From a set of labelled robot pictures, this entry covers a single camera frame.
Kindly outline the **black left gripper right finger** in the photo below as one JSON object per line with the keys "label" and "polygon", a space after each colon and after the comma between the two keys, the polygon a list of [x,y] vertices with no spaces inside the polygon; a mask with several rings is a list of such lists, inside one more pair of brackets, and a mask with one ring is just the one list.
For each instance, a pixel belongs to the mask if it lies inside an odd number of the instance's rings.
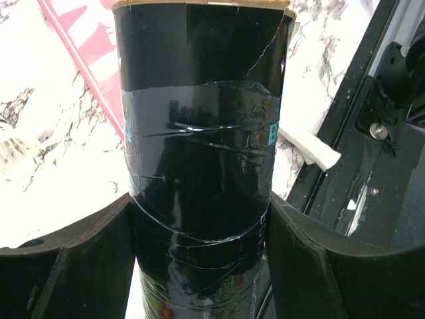
{"label": "black left gripper right finger", "polygon": [[277,195],[266,250],[278,318],[423,318],[424,247],[346,237]]}

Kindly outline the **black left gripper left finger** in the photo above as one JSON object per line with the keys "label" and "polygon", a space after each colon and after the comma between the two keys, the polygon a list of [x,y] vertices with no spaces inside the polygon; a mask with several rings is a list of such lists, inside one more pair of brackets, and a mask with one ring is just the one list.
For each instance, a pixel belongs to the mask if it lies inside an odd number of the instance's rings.
{"label": "black left gripper left finger", "polygon": [[2,318],[124,318],[135,263],[125,194],[71,225],[1,249]]}

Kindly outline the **white feather shuttlecock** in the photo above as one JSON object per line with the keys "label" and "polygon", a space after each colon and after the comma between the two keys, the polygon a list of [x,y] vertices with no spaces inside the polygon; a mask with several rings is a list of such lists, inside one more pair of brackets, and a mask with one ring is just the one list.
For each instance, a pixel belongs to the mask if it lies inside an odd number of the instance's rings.
{"label": "white feather shuttlecock", "polygon": [[1,122],[1,173],[8,179],[13,166],[22,158],[34,159],[42,148],[36,137]]}

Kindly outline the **black shuttlecock tube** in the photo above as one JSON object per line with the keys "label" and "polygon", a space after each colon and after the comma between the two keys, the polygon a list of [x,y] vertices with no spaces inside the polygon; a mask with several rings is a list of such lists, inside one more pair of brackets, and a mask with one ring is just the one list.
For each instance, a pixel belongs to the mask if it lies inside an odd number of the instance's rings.
{"label": "black shuttlecock tube", "polygon": [[255,318],[287,1],[118,1],[125,159],[146,318]]}

